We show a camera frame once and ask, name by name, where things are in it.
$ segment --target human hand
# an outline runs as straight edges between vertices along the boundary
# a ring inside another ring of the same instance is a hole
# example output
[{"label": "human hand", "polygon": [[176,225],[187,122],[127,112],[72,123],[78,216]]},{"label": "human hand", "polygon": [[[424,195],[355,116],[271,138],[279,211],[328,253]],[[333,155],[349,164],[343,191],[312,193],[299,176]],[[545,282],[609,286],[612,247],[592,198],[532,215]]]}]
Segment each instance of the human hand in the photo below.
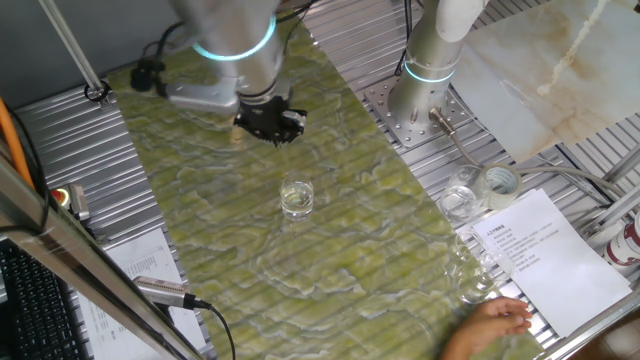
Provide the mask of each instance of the human hand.
[{"label": "human hand", "polygon": [[531,313],[520,300],[500,297],[478,305],[453,334],[442,360],[466,360],[504,335],[522,334],[531,327]]}]

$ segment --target tape roll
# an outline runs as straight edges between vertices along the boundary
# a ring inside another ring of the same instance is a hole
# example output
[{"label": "tape roll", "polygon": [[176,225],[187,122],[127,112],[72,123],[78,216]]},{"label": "tape roll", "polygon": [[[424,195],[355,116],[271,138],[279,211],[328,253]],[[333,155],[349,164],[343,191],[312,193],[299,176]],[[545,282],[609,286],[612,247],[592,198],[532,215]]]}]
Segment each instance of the tape roll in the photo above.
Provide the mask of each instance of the tape roll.
[{"label": "tape roll", "polygon": [[481,176],[489,184],[487,207],[501,210],[509,207],[522,191],[522,177],[516,169],[505,164],[491,164],[482,169]]}]

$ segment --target metal mounting plate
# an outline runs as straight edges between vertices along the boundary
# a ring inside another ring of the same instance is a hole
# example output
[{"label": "metal mounting plate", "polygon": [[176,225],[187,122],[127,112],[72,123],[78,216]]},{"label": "metal mounting plate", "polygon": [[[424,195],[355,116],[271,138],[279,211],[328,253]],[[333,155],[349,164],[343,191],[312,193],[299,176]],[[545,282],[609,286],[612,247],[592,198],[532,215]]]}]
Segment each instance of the metal mounting plate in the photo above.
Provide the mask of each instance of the metal mounting plate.
[{"label": "metal mounting plate", "polygon": [[[431,121],[428,123],[416,121],[412,124],[409,119],[398,120],[391,116],[387,102],[389,91],[396,82],[397,78],[389,78],[369,86],[364,91],[365,98],[371,103],[377,115],[387,124],[393,137],[404,147],[411,148],[440,135],[442,130]],[[451,93],[447,93],[447,102],[449,103],[449,113],[446,114],[446,117],[453,127],[469,119],[469,115],[451,96]]]}]

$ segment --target glass cup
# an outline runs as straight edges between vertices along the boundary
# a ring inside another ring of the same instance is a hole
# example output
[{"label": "glass cup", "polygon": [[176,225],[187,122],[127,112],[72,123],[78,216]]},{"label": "glass cup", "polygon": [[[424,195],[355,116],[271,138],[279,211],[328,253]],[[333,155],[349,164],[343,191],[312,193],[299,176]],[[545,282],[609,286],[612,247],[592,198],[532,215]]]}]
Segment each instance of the glass cup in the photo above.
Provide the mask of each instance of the glass cup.
[{"label": "glass cup", "polygon": [[291,221],[309,218],[313,210],[313,185],[304,173],[291,171],[282,181],[280,201],[284,216]]},{"label": "glass cup", "polygon": [[478,166],[463,165],[451,174],[438,201],[447,219],[465,222],[480,212],[489,196],[489,184],[481,173]]},{"label": "glass cup", "polygon": [[[460,235],[464,238],[469,234],[470,232],[465,232],[464,235]],[[484,248],[482,241],[476,236],[462,241],[466,241],[465,245],[470,246],[470,250],[466,252],[467,256],[472,254],[480,267],[474,262],[465,262],[457,268],[456,280],[460,300],[474,305],[500,296],[498,289],[511,278],[515,270],[509,255],[498,249]]]}]

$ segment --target marble-patterned mat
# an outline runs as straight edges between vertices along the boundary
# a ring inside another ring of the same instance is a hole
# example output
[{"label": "marble-patterned mat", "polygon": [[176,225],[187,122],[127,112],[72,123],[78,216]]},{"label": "marble-patterned mat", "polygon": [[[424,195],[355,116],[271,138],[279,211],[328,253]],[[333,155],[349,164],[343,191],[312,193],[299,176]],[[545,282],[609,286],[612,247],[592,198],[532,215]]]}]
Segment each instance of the marble-patterned mat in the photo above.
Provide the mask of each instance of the marble-patterned mat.
[{"label": "marble-patterned mat", "polygon": [[[293,23],[279,29],[286,34]],[[193,51],[167,57],[166,82],[213,83]],[[195,293],[230,323],[240,359],[435,359],[470,311],[459,295],[475,262],[339,73],[300,26],[282,75],[302,137],[282,148],[136,93],[129,69],[109,77],[117,103]],[[284,220],[287,171],[311,177],[315,204]],[[220,324],[204,314],[220,359]],[[530,335],[506,337],[478,359],[532,359]]]}]

